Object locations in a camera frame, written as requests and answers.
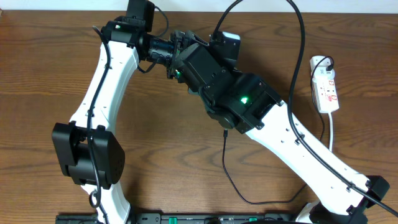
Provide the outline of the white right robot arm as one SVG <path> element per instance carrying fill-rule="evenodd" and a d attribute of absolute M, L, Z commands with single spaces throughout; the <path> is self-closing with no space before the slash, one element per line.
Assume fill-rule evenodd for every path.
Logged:
<path fill-rule="evenodd" d="M 337 158 L 257 75 L 236 70 L 198 43 L 174 52 L 170 72 L 200 96 L 210 118 L 269 149 L 313 190 L 318 200 L 298 222 L 366 223 L 365 209 L 381 205 L 389 183 Z"/>

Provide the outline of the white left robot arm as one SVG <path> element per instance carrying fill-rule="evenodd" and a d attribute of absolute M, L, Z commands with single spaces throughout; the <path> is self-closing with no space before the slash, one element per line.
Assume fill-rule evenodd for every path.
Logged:
<path fill-rule="evenodd" d="M 57 223 L 134 221 L 120 184 L 125 153 L 115 136 L 124 92 L 140 61 L 169 67 L 195 40 L 195 34 L 190 31 L 176 30 L 169 40 L 153 35 L 156 10 L 150 1 L 130 1 L 125 16 L 96 29 L 101 39 L 100 55 L 86 95 L 70 121 L 57 123 L 52 131 L 62 174 L 88 193 L 96 213 L 58 215 Z"/>

